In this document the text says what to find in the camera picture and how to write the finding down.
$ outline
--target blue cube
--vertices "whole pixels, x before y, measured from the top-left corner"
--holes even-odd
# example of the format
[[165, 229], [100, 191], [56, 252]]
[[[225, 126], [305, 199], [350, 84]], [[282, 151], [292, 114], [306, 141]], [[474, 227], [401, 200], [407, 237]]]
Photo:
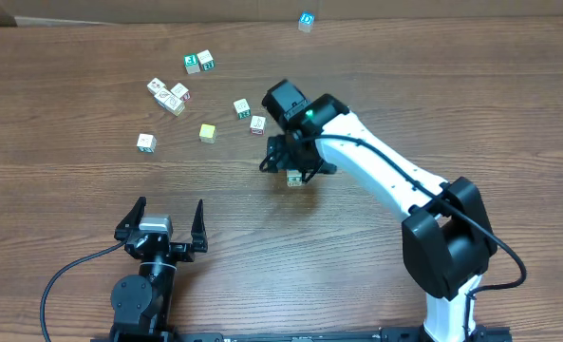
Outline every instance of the blue cube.
[[300, 16], [300, 21], [298, 22], [298, 29], [308, 33], [312, 29], [312, 25], [314, 23], [315, 23], [315, 16], [308, 12], [303, 12], [302, 15]]

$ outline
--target yellow cube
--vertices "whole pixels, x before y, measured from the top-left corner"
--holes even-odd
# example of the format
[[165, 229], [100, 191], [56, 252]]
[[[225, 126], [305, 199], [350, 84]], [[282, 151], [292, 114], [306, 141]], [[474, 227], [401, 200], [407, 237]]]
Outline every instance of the yellow cube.
[[201, 131], [198, 133], [204, 143], [214, 143], [216, 141], [216, 127], [210, 124], [202, 124]]

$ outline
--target cube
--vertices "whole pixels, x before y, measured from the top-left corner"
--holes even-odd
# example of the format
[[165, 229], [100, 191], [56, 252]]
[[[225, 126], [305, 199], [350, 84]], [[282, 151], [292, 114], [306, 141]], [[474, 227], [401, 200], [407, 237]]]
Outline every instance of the cube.
[[174, 96], [174, 95], [169, 90], [163, 88], [159, 90], [157, 95], [155, 95], [155, 100], [157, 100], [157, 103], [159, 103], [161, 107], [165, 108], [165, 101], [169, 100], [170, 96]]
[[179, 113], [184, 110], [184, 101], [180, 100], [178, 97], [172, 95], [165, 101], [165, 109], [169, 110], [170, 112], [174, 113], [175, 116], [178, 116]]
[[160, 79], [155, 77], [148, 84], [148, 91], [150, 91], [153, 95], [156, 95], [159, 92], [159, 90], [166, 87], [167, 85], [165, 85], [165, 83], [161, 82]]
[[179, 99], [184, 102], [190, 99], [190, 93], [188, 92], [188, 88], [183, 84], [174, 85], [174, 87], [171, 88], [171, 93], [179, 97]]
[[198, 66], [197, 56], [195, 54], [184, 56], [184, 66], [186, 72], [189, 74], [200, 72], [201, 68]]
[[138, 149], [141, 152], [153, 153], [155, 152], [156, 146], [157, 140], [155, 139], [155, 136], [140, 133], [140, 136], [138, 137]]
[[266, 118], [253, 116], [252, 124], [250, 124], [250, 129], [252, 130], [252, 134], [263, 135], [265, 124], [266, 124]]
[[209, 53], [209, 50], [198, 53], [197, 58], [203, 68], [203, 71], [211, 70], [216, 66], [214, 63], [214, 57], [212, 57], [212, 54]]
[[298, 21], [298, 29], [303, 32], [309, 33], [312, 30], [314, 23], [315, 16], [308, 12], [303, 12], [300, 16], [300, 20]]
[[235, 101], [235, 112], [236, 115], [239, 117], [239, 120], [245, 119], [252, 115], [252, 111], [250, 110], [250, 106], [247, 104], [247, 100], [241, 99]]
[[288, 170], [288, 186], [302, 186], [302, 172], [298, 170]]
[[216, 127], [210, 124], [202, 124], [201, 131], [198, 133], [204, 143], [214, 143], [216, 141]]

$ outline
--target tabletop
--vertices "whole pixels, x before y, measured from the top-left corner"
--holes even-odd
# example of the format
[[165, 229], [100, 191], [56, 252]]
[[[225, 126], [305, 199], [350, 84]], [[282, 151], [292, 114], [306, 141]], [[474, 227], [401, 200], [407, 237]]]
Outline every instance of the tabletop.
[[[214, 70], [183, 56], [209, 49]], [[182, 82], [179, 117], [146, 84]], [[418, 326], [424, 293], [400, 224], [342, 171], [289, 188], [258, 165], [279, 134], [260, 102], [284, 78], [335, 95], [418, 166], [481, 191], [495, 233], [529, 270], [481, 294], [478, 323], [515, 341], [563, 341], [563, 17], [0, 28], [0, 341], [42, 341], [53, 274], [115, 243], [139, 196], [189, 238], [204, 200], [209, 253], [179, 264], [182, 332], [288, 333]], [[250, 134], [233, 102], [268, 118]], [[214, 144], [202, 124], [216, 126]], [[138, 151], [140, 133], [157, 139]], [[62, 276], [47, 302], [54, 341], [108, 332], [110, 291], [138, 262], [117, 251]], [[517, 278], [499, 251], [483, 282]]]

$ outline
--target wood grain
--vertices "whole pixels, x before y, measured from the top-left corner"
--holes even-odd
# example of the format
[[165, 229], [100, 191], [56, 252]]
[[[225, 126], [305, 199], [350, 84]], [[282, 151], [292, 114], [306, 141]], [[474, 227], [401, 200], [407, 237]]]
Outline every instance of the wood grain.
[[[208, 48], [212, 72], [182, 56]], [[180, 118], [146, 90], [182, 82]], [[563, 18], [374, 20], [90, 28], [0, 28], [0, 341], [42, 341], [38, 304], [69, 261], [114, 243], [138, 196], [185, 240], [205, 202], [210, 253], [181, 265], [183, 332], [281, 333], [419, 325], [423, 293], [399, 224], [347, 174], [290, 189], [260, 174], [266, 138], [233, 101], [288, 77], [335, 94], [419, 166], [480, 188], [496, 233], [530, 276], [479, 297], [480, 323], [515, 341], [563, 341]], [[215, 144], [198, 140], [217, 126]], [[139, 153], [139, 133], [158, 140]], [[137, 272], [116, 252], [81, 265], [47, 303], [54, 341], [106, 334], [114, 283]], [[503, 253], [486, 283], [515, 278]]]

